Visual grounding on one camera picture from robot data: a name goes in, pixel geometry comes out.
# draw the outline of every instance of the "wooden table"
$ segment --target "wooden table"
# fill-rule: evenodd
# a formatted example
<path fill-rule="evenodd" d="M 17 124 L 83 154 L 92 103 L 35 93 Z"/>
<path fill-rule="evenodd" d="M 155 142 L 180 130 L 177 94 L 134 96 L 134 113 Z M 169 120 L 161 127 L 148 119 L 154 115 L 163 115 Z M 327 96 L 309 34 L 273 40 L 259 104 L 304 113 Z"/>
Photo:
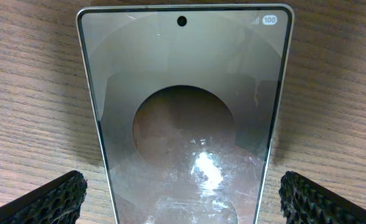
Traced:
<path fill-rule="evenodd" d="M 260 223 L 284 222 L 287 170 L 366 208 L 366 1 L 286 3 L 296 24 Z M 114 223 L 75 29 L 99 4 L 126 3 L 0 1 L 0 206 L 76 169 L 89 180 L 78 223 Z"/>

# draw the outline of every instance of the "glossy phone screen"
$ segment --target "glossy phone screen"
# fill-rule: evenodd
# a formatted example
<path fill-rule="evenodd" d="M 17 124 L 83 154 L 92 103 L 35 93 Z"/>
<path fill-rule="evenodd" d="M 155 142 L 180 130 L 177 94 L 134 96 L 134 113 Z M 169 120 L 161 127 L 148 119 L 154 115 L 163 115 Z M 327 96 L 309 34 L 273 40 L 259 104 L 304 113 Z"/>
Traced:
<path fill-rule="evenodd" d="M 254 222 L 291 23 L 283 6 L 78 15 L 120 224 Z"/>

